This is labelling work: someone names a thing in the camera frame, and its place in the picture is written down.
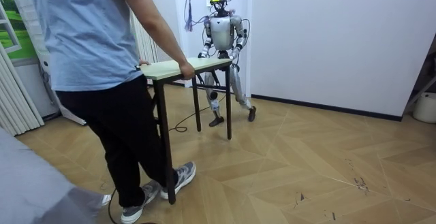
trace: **gray sneaker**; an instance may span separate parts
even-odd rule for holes
[[[194,162],[186,163],[185,165],[180,166],[176,169],[178,174],[178,182],[175,186],[176,194],[182,189],[182,187],[188,185],[194,176],[196,176],[196,165]],[[168,199],[168,190],[167,188],[162,189],[161,197],[164,199]]]
[[[156,181],[152,180],[149,183],[141,187],[144,191],[145,200],[140,206],[133,206],[128,208],[123,208],[123,214],[121,215],[121,222],[123,224],[132,224],[137,221],[142,214],[142,209],[148,203],[155,199],[157,193],[161,190],[161,185]]]

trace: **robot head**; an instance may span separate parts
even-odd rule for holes
[[[215,8],[218,16],[227,16],[228,12],[225,10],[228,0],[211,0],[211,5]]]

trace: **black metal frame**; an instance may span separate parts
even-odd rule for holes
[[[196,70],[196,74],[201,74],[206,71],[212,71],[215,69],[225,69],[225,104],[227,108],[227,138],[232,139],[232,104],[230,99],[230,65],[232,63],[222,63],[219,65],[214,65],[212,67],[205,67]],[[174,176],[172,173],[172,157],[171,157],[171,145],[170,145],[170,134],[168,131],[168,118],[166,114],[166,104],[165,104],[165,93],[164,85],[176,80],[183,79],[183,75],[179,74],[177,76],[172,76],[164,78],[161,80],[153,80],[153,87],[155,90],[155,95],[152,100],[153,109],[157,106],[157,124],[159,125],[159,131],[161,136],[161,142],[163,143],[163,154],[166,157],[166,176],[167,176],[167,188],[168,188],[168,200],[170,204],[176,202],[176,193],[174,190]],[[202,130],[201,120],[200,120],[200,107],[198,105],[198,85],[196,76],[192,78],[192,88],[193,88],[193,103],[196,111],[196,122],[197,131]]]

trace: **hand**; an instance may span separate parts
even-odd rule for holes
[[[183,74],[184,80],[190,80],[195,75],[195,70],[189,62],[185,62],[178,66]]]
[[[139,58],[139,65],[151,65],[148,61],[144,61],[141,58]]]

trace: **table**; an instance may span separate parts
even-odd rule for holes
[[[230,100],[230,65],[232,60],[230,59],[202,59],[202,58],[188,58],[188,62],[191,63],[196,71],[196,74],[201,74],[207,71],[213,71],[215,69],[225,69],[225,104],[227,107],[227,138],[232,139],[232,116],[231,116],[231,100]],[[157,106],[157,124],[159,125],[159,131],[161,135],[161,142],[163,143],[164,155],[166,156],[166,176],[167,176],[167,188],[168,199],[170,204],[176,202],[176,194],[174,192],[174,177],[172,174],[172,157],[170,146],[170,135],[168,131],[168,118],[166,114],[164,84],[174,82],[176,80],[183,79],[183,75],[178,68],[176,61],[163,61],[159,63],[153,63],[152,65],[141,65],[140,70],[144,75],[153,81],[153,88],[155,95],[153,97],[153,109]],[[196,111],[197,130],[202,130],[200,121],[200,108],[198,105],[198,85],[197,78],[192,78],[193,89],[193,102]]]

